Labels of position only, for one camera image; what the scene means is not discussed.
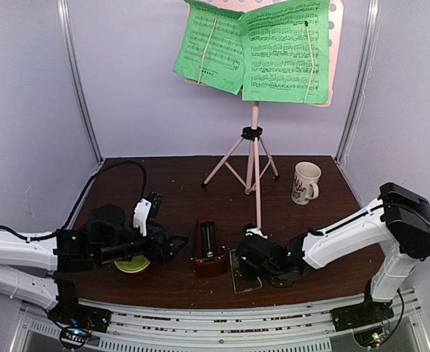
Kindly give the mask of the brown wooden metronome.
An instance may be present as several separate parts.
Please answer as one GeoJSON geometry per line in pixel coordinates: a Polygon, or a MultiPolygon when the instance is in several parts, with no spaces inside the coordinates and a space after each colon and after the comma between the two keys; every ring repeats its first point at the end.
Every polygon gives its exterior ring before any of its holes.
{"type": "Polygon", "coordinates": [[[197,278],[210,279],[227,273],[224,245],[212,216],[198,216],[194,226],[192,263],[197,278]]]}

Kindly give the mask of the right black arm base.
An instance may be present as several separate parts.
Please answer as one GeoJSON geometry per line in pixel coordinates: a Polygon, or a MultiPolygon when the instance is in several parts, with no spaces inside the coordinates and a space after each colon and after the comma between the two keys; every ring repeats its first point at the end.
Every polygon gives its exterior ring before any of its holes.
{"type": "Polygon", "coordinates": [[[382,318],[393,318],[392,301],[377,302],[372,300],[371,280],[365,286],[365,296],[361,303],[331,310],[332,322],[336,331],[345,331],[380,323],[382,318]]]}

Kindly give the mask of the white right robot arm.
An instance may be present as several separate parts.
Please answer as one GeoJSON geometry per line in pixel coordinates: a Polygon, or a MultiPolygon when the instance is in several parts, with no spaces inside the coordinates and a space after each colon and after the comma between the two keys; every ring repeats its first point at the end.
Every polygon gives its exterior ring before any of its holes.
{"type": "Polygon", "coordinates": [[[418,262],[430,257],[430,203],[395,183],[385,183],[367,206],[334,224],[308,230],[281,246],[261,228],[247,225],[236,248],[242,275],[271,282],[296,282],[311,271],[365,247],[392,243],[371,278],[369,297],[357,306],[361,323],[373,323],[418,262]]]}

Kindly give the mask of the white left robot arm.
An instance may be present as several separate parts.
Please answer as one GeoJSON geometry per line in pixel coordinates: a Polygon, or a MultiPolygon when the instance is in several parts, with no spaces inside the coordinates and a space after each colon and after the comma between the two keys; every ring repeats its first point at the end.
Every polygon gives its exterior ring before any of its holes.
{"type": "Polygon", "coordinates": [[[169,262],[188,242],[150,220],[150,203],[142,200],[135,208],[132,224],[115,205],[90,211],[87,223],[77,230],[21,234],[0,225],[0,293],[56,309],[71,326],[81,324],[85,308],[79,304],[71,282],[40,279],[22,272],[22,267],[50,273],[92,271],[113,262],[129,263],[135,257],[149,262],[169,262]]]}

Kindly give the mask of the clear plastic metronome cover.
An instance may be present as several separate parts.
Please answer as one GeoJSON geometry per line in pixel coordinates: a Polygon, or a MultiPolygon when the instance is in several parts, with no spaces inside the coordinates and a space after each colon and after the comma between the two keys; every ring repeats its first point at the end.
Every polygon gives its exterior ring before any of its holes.
{"type": "Polygon", "coordinates": [[[231,249],[229,251],[230,258],[230,274],[233,285],[233,292],[235,294],[248,293],[254,290],[258,290],[263,287],[263,283],[260,278],[256,278],[254,281],[245,279],[241,273],[241,266],[236,256],[236,250],[231,249]]]}

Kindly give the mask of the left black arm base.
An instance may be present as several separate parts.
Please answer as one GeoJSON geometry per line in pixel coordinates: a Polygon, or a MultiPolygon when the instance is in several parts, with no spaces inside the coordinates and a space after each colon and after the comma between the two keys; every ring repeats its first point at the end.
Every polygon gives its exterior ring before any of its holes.
{"type": "Polygon", "coordinates": [[[57,304],[48,311],[52,320],[83,330],[107,332],[112,316],[108,309],[80,304],[72,282],[63,279],[54,279],[53,282],[58,293],[57,304]]]}

